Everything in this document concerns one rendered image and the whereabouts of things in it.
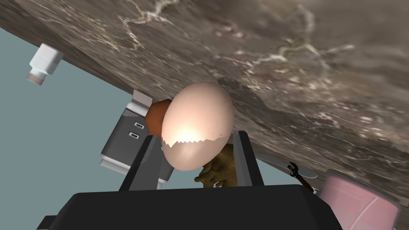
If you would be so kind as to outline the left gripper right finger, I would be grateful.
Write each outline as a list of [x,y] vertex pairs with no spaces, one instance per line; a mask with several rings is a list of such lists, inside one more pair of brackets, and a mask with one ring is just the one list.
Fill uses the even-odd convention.
[[263,186],[264,182],[247,132],[233,133],[233,151],[238,186]]

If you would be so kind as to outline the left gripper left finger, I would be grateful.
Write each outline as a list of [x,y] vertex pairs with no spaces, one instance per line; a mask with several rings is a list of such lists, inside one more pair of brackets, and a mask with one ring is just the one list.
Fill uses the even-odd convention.
[[156,190],[163,159],[159,136],[147,136],[119,191]]

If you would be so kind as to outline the beige egg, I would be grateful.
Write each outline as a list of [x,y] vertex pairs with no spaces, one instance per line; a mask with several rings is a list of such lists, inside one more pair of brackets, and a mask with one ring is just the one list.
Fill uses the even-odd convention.
[[194,83],[178,93],[162,125],[162,149],[177,170],[191,171],[214,159],[234,126],[234,106],[227,91],[214,82]]

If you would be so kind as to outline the olive green lumpy object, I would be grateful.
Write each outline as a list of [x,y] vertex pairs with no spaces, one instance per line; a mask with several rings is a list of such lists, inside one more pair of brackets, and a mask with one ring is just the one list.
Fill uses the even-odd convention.
[[201,182],[204,188],[238,186],[233,145],[226,144],[214,159],[205,164],[195,182]]

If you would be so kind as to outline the grey and white appliance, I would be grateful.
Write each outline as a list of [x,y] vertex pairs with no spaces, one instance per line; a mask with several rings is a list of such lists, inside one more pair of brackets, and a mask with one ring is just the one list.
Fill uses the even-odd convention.
[[[102,152],[100,165],[127,175],[142,143],[149,136],[145,116],[153,99],[139,91],[133,91],[132,100],[127,103]],[[167,183],[174,171],[164,158],[157,188]]]

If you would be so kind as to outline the brown rounded object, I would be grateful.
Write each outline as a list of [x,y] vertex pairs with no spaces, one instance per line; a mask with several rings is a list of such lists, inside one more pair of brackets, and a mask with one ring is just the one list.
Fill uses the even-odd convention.
[[147,130],[150,135],[157,135],[159,138],[162,138],[163,120],[171,102],[172,100],[166,99],[153,103],[150,106],[144,118]]

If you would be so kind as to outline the pink box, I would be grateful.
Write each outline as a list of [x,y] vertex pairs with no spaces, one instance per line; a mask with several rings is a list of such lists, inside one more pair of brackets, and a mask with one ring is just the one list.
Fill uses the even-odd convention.
[[343,230],[394,230],[399,205],[363,183],[330,171],[317,192]]

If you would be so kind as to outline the white bottle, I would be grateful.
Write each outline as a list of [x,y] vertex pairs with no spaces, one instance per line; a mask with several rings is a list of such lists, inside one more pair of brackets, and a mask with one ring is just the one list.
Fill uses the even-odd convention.
[[42,85],[48,75],[52,75],[60,64],[64,54],[43,43],[38,48],[33,59],[30,61],[31,70],[28,72],[26,80]]

